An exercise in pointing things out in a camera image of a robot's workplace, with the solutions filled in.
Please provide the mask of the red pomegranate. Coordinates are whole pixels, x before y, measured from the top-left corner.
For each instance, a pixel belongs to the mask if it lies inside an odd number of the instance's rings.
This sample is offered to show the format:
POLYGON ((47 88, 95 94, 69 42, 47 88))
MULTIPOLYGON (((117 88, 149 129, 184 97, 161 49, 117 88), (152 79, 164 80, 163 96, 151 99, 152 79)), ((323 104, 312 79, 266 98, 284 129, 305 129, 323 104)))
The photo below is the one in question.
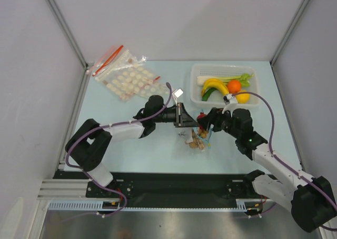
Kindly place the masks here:
POLYGON ((197 122, 200 126, 201 129, 203 130, 208 130, 209 127, 209 120, 208 117, 205 113, 200 113, 199 116, 197 117, 197 122))

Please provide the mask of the blue zipper clear bag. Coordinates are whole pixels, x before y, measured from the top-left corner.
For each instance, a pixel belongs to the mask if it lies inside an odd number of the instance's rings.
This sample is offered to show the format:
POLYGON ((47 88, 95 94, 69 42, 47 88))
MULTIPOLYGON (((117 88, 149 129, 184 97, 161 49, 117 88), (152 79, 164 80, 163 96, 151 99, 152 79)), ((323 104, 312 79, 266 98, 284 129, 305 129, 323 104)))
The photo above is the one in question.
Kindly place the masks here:
POLYGON ((176 148, 184 156, 206 155, 211 149, 211 131, 201 126, 177 128, 176 148))

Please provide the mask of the brown longan bunch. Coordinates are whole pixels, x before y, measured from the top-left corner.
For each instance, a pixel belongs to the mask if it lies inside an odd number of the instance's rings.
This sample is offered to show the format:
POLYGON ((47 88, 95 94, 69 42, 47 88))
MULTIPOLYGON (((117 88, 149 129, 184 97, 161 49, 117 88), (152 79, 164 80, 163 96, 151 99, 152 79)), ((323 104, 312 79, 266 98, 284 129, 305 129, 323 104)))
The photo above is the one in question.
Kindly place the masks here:
POLYGON ((210 148, 211 132, 203 130, 199 127, 187 128, 178 132, 179 137, 184 139, 186 145, 192 149, 199 149, 204 151, 206 148, 210 148))

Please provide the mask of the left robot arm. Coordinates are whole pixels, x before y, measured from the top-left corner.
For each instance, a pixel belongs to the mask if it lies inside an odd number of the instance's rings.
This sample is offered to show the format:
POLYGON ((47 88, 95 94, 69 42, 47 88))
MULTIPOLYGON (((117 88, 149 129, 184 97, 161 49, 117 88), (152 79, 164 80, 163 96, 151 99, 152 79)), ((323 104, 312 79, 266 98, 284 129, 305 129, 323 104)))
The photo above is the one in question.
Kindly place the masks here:
POLYGON ((152 95, 129 122, 103 126, 92 118, 86 120, 65 146, 66 164, 81 169, 89 179, 98 183, 99 193, 110 197, 116 191, 116 184, 102 163, 110 142, 147 137, 157 123, 172 123, 176 128, 198 126, 183 103, 168 107, 161 96, 152 95))

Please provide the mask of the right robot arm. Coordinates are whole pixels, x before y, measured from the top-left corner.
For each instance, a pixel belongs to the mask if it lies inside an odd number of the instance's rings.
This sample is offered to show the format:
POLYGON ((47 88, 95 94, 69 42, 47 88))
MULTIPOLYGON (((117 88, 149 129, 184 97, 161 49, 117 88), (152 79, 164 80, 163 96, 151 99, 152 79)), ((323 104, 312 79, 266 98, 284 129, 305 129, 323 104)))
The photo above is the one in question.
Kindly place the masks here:
POLYGON ((295 170, 270 148, 270 142, 253 128, 251 114, 246 109, 233 112, 213 108, 197 122, 205 130, 224 131, 235 138, 237 149, 249 159, 267 169, 276 179, 254 172, 253 179, 244 182, 248 197, 264 195, 288 210, 297 225, 310 233, 336 217, 336 202, 330 182, 315 178, 303 170, 295 170))

